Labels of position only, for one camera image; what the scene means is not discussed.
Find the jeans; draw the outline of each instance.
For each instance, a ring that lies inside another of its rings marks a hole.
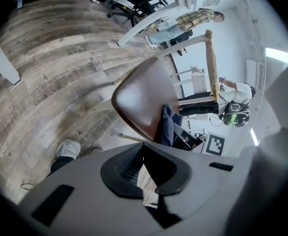
[[[75,160],[74,158],[69,157],[69,156],[59,156],[56,159],[56,161],[52,164],[50,174],[54,173],[55,171],[59,170],[61,167],[63,167],[67,163],[74,161],[74,160]]]
[[[185,31],[182,30],[179,25],[173,25],[167,29],[163,29],[156,33],[149,34],[148,39],[153,44],[162,43],[165,41],[169,41],[173,38],[176,38],[177,36],[180,36],[183,33],[185,33]]]
[[[210,92],[196,93],[188,97],[179,99],[179,101],[203,98],[209,95],[210,95]],[[219,112],[218,103],[214,101],[181,105],[180,110],[179,110],[179,114],[182,116],[191,116],[195,114],[198,115],[198,114],[209,114],[209,113],[218,114],[218,112]]]

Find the sneaker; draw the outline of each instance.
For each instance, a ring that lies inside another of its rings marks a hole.
[[[148,45],[150,46],[150,48],[157,48],[157,44],[153,44],[152,42],[150,42],[148,36],[145,36],[145,39],[146,39]]]
[[[74,159],[77,158],[80,152],[80,143],[73,139],[65,139],[60,143],[56,150],[57,157],[59,156],[69,156]]]

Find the dark blue cloth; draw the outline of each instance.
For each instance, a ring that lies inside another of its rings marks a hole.
[[[177,114],[172,110],[168,103],[162,109],[162,133],[160,143],[171,147],[174,142],[174,127],[173,123],[182,126],[183,116]]]

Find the black pants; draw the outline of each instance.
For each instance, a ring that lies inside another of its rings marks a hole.
[[[190,100],[190,99],[198,99],[210,96],[210,92],[202,92],[190,95],[188,97],[179,99],[182,100]],[[195,114],[218,114],[219,106],[217,102],[214,101],[207,101],[207,102],[200,102],[200,103],[192,103],[192,104],[185,104],[180,106],[180,115],[182,116],[191,116]]]
[[[51,172],[50,174],[54,173],[55,171],[57,171],[58,169],[60,169],[61,167],[63,167],[64,165],[66,165],[67,163],[74,161],[75,159],[70,157],[70,156],[59,156],[56,161],[52,164],[51,166]]]

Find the black office chair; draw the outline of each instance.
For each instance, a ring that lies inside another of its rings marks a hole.
[[[159,2],[154,3],[154,4],[149,3],[152,0],[127,0],[127,1],[134,4],[133,13],[113,12],[113,13],[109,13],[107,17],[110,18],[113,15],[127,17],[130,20],[132,27],[134,27],[136,24],[138,24],[138,21],[136,20],[135,16],[139,16],[139,13],[138,13],[139,11],[141,11],[142,13],[145,13],[146,15],[150,15],[155,12],[155,8],[158,6],[158,4],[162,4],[163,6],[168,5],[166,0],[159,0]]]

